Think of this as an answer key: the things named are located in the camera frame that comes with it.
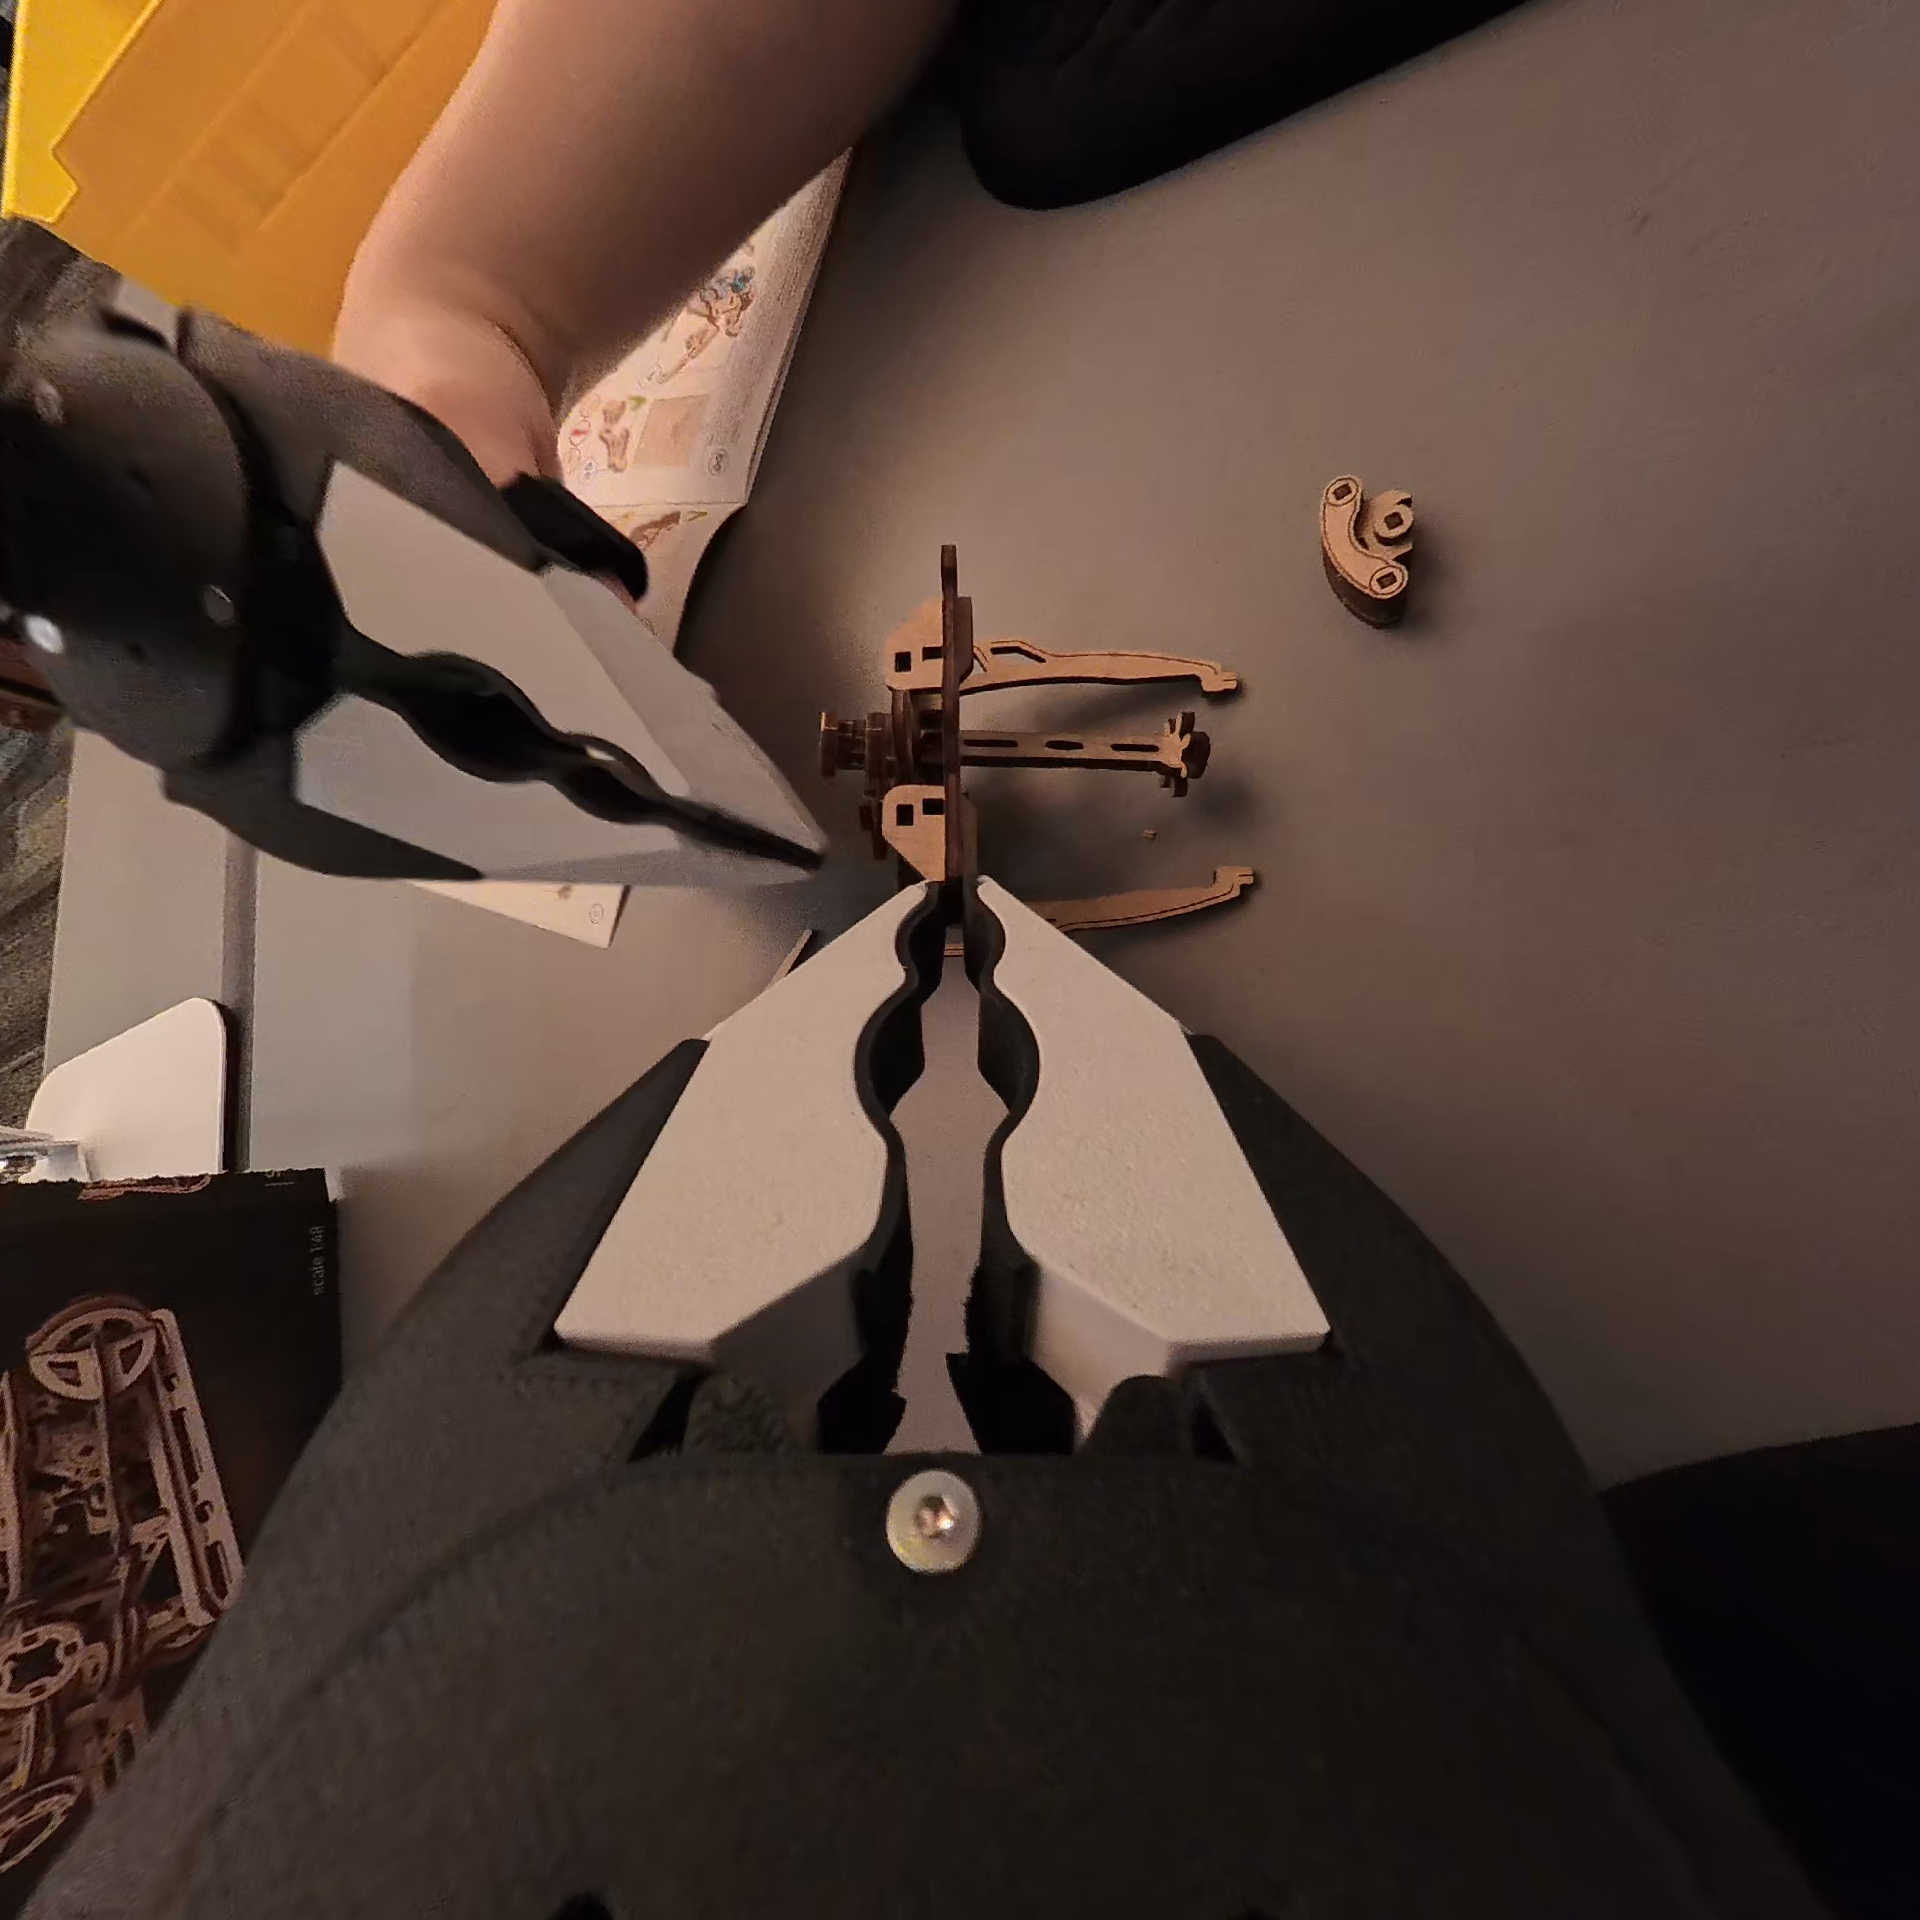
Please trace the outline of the white stand base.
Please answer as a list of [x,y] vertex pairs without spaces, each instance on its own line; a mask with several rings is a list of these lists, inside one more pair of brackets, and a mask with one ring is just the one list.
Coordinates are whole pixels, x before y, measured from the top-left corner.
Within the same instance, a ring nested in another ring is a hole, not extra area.
[[186,998],[50,1069],[24,1132],[55,1143],[93,1185],[224,1173],[228,1020],[213,998]]

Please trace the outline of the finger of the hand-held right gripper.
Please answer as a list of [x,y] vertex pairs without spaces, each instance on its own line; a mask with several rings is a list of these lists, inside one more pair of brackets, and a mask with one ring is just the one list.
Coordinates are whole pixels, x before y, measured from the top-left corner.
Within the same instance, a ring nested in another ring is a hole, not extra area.
[[803,876],[791,862],[699,843],[679,823],[596,819],[547,781],[459,772],[392,710],[351,694],[300,733],[294,798],[483,879],[735,890]]
[[803,874],[826,862],[774,764],[604,582],[508,559],[344,467],[320,554],[348,625],[326,709],[370,701],[459,772],[547,781],[610,823],[683,825]]

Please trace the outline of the black wrist rest pad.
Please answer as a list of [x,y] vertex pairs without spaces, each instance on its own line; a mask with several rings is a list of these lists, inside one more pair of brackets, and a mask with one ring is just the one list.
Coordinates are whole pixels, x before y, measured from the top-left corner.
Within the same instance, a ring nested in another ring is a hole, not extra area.
[[964,2],[932,67],[1002,204],[1109,199],[1375,79],[1514,2]]

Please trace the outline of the wooden model assembly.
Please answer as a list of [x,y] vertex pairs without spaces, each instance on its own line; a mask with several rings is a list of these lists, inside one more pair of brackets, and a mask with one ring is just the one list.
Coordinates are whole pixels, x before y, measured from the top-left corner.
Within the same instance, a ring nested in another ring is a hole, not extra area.
[[952,886],[979,876],[972,772],[1141,774],[1176,801],[1188,795],[1212,756],[1196,710],[1176,710],[1151,733],[1020,731],[967,718],[967,703],[1011,691],[1133,685],[1188,685],[1205,699],[1229,699],[1242,692],[1242,675],[1205,655],[1062,652],[982,635],[962,590],[958,549],[942,543],[938,595],[880,646],[880,701],[853,716],[822,710],[821,772],[856,779],[856,823],[875,857]]

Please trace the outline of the person's dark clothing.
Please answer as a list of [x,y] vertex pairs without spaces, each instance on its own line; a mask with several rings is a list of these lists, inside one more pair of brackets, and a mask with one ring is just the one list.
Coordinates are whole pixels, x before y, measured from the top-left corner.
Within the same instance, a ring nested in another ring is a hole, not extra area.
[[1918,1915],[1918,1427],[1600,1498],[1720,1754],[1836,1915]]

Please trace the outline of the illustrated instruction booklet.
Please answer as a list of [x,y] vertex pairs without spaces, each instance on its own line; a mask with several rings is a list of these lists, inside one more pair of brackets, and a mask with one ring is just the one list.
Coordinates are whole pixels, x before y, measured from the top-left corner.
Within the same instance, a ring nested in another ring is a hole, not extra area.
[[752,497],[851,163],[742,238],[559,428],[565,487],[645,556],[637,617],[667,652],[708,547]]

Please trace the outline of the yellow plastic bin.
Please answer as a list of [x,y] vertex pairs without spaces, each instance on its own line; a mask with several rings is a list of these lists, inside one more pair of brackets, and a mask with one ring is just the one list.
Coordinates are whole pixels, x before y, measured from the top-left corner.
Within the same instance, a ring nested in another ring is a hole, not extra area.
[[5,12],[5,212],[172,305],[325,354],[351,255],[494,4]]

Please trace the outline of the person's right hand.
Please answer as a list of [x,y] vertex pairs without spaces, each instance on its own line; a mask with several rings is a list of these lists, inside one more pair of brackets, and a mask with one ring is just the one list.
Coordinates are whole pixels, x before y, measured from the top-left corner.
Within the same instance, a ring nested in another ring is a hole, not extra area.
[[486,481],[563,477],[568,354],[492,281],[354,270],[332,358],[438,418]]

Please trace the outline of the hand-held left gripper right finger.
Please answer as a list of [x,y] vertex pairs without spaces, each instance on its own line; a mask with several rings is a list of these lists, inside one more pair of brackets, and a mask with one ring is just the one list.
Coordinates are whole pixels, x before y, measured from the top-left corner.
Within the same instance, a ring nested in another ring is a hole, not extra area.
[[1192,1033],[996,879],[964,909],[982,1164],[964,1412],[982,1449],[1072,1449],[1111,1394],[1314,1353],[1331,1322]]

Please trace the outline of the black model kit box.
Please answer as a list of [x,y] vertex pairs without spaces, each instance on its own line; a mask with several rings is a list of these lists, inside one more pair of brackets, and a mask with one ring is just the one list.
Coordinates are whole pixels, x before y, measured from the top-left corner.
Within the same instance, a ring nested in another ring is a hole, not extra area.
[[235,1604],[342,1359],[325,1173],[5,1188],[5,1915]]

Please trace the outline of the curved wooden part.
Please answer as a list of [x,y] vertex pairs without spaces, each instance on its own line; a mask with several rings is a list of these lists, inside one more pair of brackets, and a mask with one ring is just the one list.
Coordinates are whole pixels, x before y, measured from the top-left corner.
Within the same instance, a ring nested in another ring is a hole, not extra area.
[[1344,610],[1372,629],[1396,626],[1403,617],[1415,521],[1410,491],[1370,491],[1354,474],[1324,487],[1319,549],[1327,586]]

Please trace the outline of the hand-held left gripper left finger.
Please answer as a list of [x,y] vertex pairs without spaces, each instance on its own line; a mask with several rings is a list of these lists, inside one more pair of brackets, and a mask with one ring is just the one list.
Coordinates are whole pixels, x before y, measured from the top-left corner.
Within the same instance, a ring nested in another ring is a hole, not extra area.
[[803,1442],[886,1449],[911,1307],[893,1108],[943,926],[935,883],[902,886],[706,1036],[559,1343],[691,1362],[763,1390]]

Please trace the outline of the wooden lever part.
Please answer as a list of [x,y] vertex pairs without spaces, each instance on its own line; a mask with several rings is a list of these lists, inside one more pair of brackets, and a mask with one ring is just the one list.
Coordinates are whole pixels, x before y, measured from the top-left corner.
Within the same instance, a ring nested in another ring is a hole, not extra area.
[[1068,934],[1143,927],[1234,905],[1258,886],[1258,870],[1247,866],[1213,866],[1208,879],[1147,886],[1111,895],[1068,901],[1035,901],[1031,909]]

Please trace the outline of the person's right forearm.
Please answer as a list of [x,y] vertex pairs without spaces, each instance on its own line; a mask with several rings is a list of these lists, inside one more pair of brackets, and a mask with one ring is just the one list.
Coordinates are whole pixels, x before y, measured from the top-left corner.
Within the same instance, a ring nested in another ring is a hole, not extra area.
[[351,270],[492,281],[565,343],[559,418],[900,103],[942,2],[516,2]]

